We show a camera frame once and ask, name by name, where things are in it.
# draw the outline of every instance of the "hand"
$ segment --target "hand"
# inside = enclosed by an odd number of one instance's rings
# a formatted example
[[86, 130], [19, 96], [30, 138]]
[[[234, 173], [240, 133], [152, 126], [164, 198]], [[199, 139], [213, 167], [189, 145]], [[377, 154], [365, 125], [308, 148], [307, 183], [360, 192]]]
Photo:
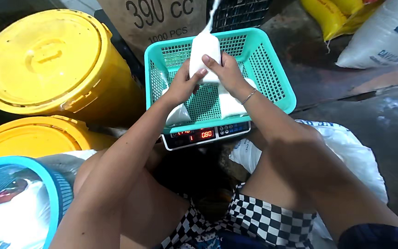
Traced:
[[188, 79], [189, 67], [190, 59], [187, 59], [174, 76], [167, 93], [162, 96], [174, 106], [184, 103], [190, 98], [192, 93], [196, 93], [199, 89], [196, 83], [208, 73], [207, 69], [203, 68]]
[[219, 77], [225, 89], [239, 101], [245, 100], [254, 90], [242, 76], [239, 65], [233, 56], [223, 52], [222, 66], [206, 54], [202, 56], [202, 61]]

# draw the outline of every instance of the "wrist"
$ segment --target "wrist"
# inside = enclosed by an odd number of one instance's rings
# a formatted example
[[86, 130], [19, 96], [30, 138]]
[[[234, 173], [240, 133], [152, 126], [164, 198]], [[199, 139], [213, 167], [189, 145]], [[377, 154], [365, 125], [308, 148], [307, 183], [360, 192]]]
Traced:
[[170, 98], [170, 96], [168, 96], [167, 94], [162, 95], [158, 99], [158, 102], [160, 102], [165, 108], [167, 108], [170, 111], [179, 105], [176, 103], [176, 101], [173, 98]]
[[243, 80], [236, 85], [237, 87], [235, 87], [232, 91], [229, 91], [229, 93], [240, 102], [243, 102], [248, 97], [248, 95], [250, 95], [254, 91], [254, 87], [248, 84], [246, 80]]

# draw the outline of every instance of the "knee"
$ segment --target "knee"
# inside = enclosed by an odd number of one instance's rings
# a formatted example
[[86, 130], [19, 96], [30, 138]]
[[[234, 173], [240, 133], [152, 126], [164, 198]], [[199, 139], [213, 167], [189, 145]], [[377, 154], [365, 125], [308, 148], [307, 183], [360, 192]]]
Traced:
[[84, 163], [82, 163], [81, 167], [79, 167], [78, 172], [76, 173], [75, 183], [73, 185], [73, 194], [77, 195], [79, 190], [84, 184], [90, 172], [99, 162], [101, 156], [105, 153], [106, 150], [98, 151], [95, 155], [89, 157]]
[[301, 127], [304, 128], [308, 132], [308, 134], [310, 135], [311, 138], [313, 138], [314, 140], [323, 141], [322, 135], [314, 127], [307, 125], [307, 124], [302, 124], [302, 123], [299, 123], [299, 125], [301, 125]]

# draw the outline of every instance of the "black crate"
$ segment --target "black crate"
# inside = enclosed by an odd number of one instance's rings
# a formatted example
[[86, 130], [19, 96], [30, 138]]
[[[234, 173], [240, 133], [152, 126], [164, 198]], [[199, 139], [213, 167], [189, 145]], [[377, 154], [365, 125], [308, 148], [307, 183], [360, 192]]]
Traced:
[[[272, 0], [221, 0], [213, 19], [212, 33], [259, 27]], [[214, 0], [207, 0], [207, 20]]]

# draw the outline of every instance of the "plastic basket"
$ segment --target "plastic basket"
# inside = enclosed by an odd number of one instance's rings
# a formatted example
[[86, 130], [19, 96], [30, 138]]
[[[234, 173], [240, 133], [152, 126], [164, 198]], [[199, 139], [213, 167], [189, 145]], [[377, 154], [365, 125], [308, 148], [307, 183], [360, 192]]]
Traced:
[[[272, 0], [222, 0], [214, 13], [212, 32], [259, 27]], [[214, 0], [207, 0], [207, 20]]]
[[50, 198], [50, 224], [43, 248], [48, 248], [65, 212], [73, 201], [73, 190], [62, 175], [48, 169], [39, 161], [25, 156], [0, 157], [0, 190], [7, 186], [10, 179], [8, 172], [29, 168], [35, 172], [46, 186]]
[[[265, 32], [257, 28], [246, 28], [213, 35], [219, 39], [221, 50], [238, 61], [243, 77], [252, 79], [257, 89], [284, 112], [291, 113], [294, 110], [296, 96]], [[190, 57], [193, 38], [155, 42], [147, 48], [144, 56], [147, 109], [159, 99], [165, 88], [161, 72], [171, 83], [182, 63]], [[251, 120], [249, 116], [221, 119], [216, 85], [200, 86], [197, 93], [185, 102], [185, 106], [192, 121], [166, 127], [164, 134]]]

